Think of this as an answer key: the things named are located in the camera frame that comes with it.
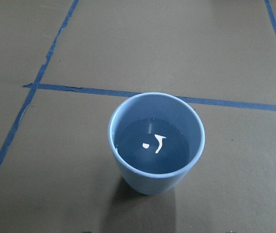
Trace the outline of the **blue plastic cup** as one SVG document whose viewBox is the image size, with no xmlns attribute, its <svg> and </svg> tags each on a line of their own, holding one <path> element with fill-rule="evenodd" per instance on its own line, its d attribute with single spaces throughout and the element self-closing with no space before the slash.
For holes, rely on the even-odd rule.
<svg viewBox="0 0 276 233">
<path fill-rule="evenodd" d="M 135 95 L 114 111 L 108 140 L 122 177 L 145 195 L 173 188 L 196 164 L 205 130 L 196 111 L 165 93 Z"/>
</svg>

